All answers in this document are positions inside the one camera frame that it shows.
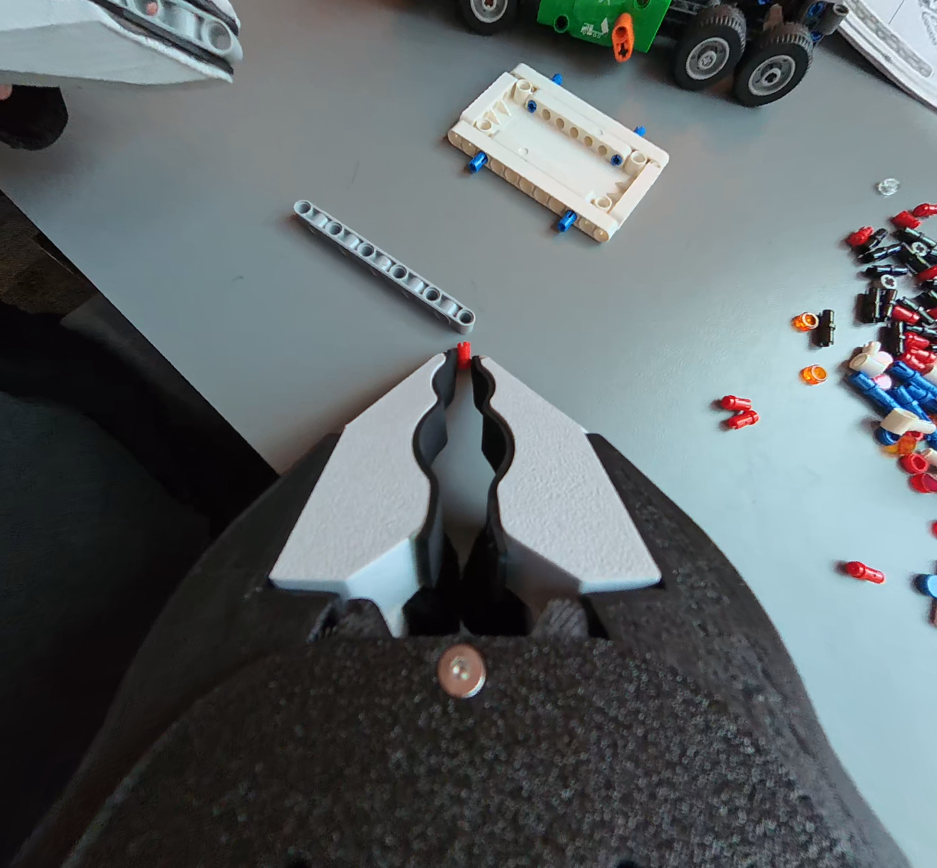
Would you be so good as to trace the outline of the white lego frame panel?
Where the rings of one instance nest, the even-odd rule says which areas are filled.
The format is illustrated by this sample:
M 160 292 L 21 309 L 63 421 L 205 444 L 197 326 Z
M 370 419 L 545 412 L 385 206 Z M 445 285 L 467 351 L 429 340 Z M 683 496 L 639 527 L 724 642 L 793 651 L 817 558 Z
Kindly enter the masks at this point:
M 547 207 L 564 232 L 603 244 L 661 176 L 669 155 L 524 63 L 462 111 L 450 144 Z

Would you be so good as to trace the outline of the person's grey trousers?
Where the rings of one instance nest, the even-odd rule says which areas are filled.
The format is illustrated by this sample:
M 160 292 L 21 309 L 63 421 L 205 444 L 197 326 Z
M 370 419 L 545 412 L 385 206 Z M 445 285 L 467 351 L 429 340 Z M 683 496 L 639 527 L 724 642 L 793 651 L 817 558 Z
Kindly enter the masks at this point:
M 218 417 L 2 304 L 2 863 L 98 733 L 155 617 L 277 479 Z

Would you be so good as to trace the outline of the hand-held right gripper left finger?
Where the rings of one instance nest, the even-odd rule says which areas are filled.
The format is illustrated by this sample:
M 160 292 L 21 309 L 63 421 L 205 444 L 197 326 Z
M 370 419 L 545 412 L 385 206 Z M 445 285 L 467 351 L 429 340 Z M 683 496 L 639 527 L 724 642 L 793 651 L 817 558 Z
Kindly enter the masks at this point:
M 456 373 L 455 350 L 435 355 L 345 426 L 270 572 L 275 587 L 371 601 L 404 634 L 405 604 L 443 564 L 432 464 Z

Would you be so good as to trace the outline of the pile of small lego pieces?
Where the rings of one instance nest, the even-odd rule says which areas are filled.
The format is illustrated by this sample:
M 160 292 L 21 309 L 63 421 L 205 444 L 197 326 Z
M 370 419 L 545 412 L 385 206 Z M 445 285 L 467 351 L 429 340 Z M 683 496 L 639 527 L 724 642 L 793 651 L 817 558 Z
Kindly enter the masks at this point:
M 870 407 L 873 440 L 910 488 L 936 492 L 936 205 L 920 203 L 846 238 L 866 280 L 858 323 L 873 337 L 853 350 L 845 382 Z

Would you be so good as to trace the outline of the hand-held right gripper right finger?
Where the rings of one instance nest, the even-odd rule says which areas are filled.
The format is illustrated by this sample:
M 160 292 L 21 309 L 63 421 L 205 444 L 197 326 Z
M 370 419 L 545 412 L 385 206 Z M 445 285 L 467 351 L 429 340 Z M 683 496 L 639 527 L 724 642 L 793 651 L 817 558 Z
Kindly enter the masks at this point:
M 482 449 L 494 476 L 461 581 L 462 623 L 523 636 L 584 597 L 662 581 L 597 450 L 598 436 L 492 359 L 471 362 Z

